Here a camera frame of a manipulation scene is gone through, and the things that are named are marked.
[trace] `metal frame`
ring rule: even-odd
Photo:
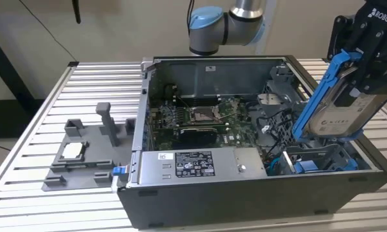
[[[319,80],[327,64],[321,59],[301,59],[299,63],[314,79]],[[123,121],[128,115],[136,114],[138,95],[131,94],[135,91],[128,87],[140,88],[139,65],[140,63],[80,63],[76,68],[80,72],[76,73],[74,73],[75,68],[68,68],[0,167],[1,232],[11,230],[136,232],[111,188],[44,193],[40,190],[43,185],[40,181],[45,177],[64,137],[61,122],[66,118],[79,116],[84,124],[102,124],[100,116],[94,113],[100,99],[111,101],[112,117],[116,121]],[[386,109],[382,109],[367,123],[365,135],[370,144],[381,150],[387,159]],[[24,183],[27,180],[32,180],[33,183]],[[12,184],[4,185],[7,181],[12,181]],[[178,230],[186,232],[386,231],[387,184],[375,193],[358,195],[334,215],[172,229],[172,231]]]

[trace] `robotic arm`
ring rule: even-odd
[[[294,125],[298,141],[349,141],[387,102],[387,0],[367,0],[354,18],[338,16],[329,70]]]
[[[190,51],[200,56],[218,52],[220,45],[248,45],[264,31],[260,0],[236,0],[228,12],[207,6],[192,11]]]

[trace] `slotted aluminum surface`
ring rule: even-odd
[[[321,59],[302,59],[299,62],[319,80],[327,64]],[[0,232],[136,231],[111,188],[52,192],[43,192],[40,188],[64,137],[66,120],[80,118],[86,125],[102,124],[95,114],[96,104],[102,101],[111,102],[116,122],[135,117],[142,84],[139,66],[140,63],[80,63],[66,71],[0,167]],[[365,134],[387,158],[386,109],[367,123]],[[387,184],[377,193],[357,196],[334,215],[183,229],[186,232],[227,230],[387,232]]]

